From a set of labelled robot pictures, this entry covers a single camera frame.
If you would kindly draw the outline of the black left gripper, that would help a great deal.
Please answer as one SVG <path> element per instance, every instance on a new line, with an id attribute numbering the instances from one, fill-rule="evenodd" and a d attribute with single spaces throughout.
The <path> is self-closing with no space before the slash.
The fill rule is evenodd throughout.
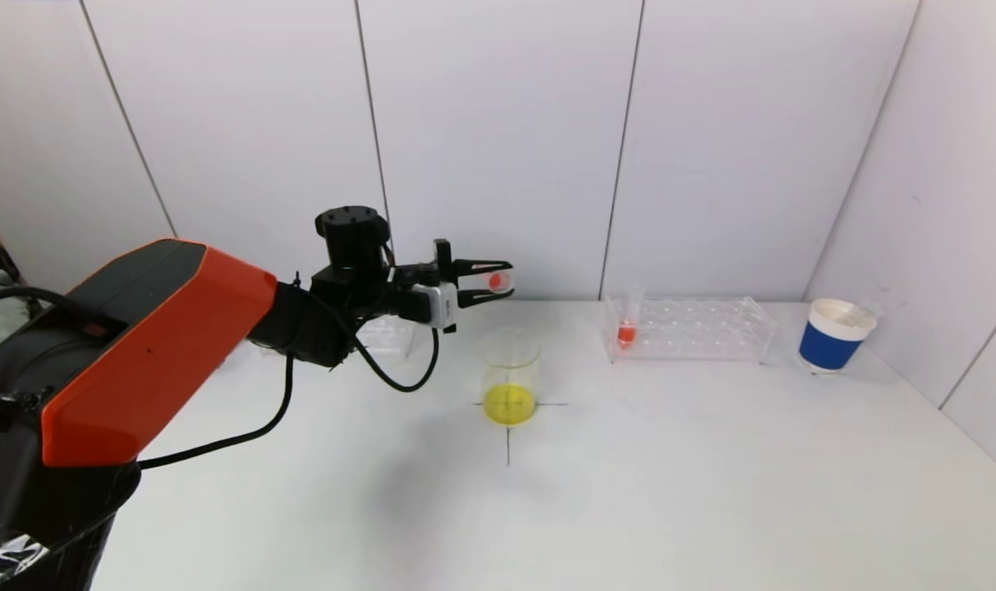
<path id="1" fill-rule="evenodd" d="M 457 306 L 469 308 L 507 299 L 512 291 L 459 291 L 460 277 L 508 272 L 513 265 L 501 259 L 453 259 L 449 240 L 434 240 L 433 262 L 396 267 L 396 316 L 407 321 L 455 332 Z"/>

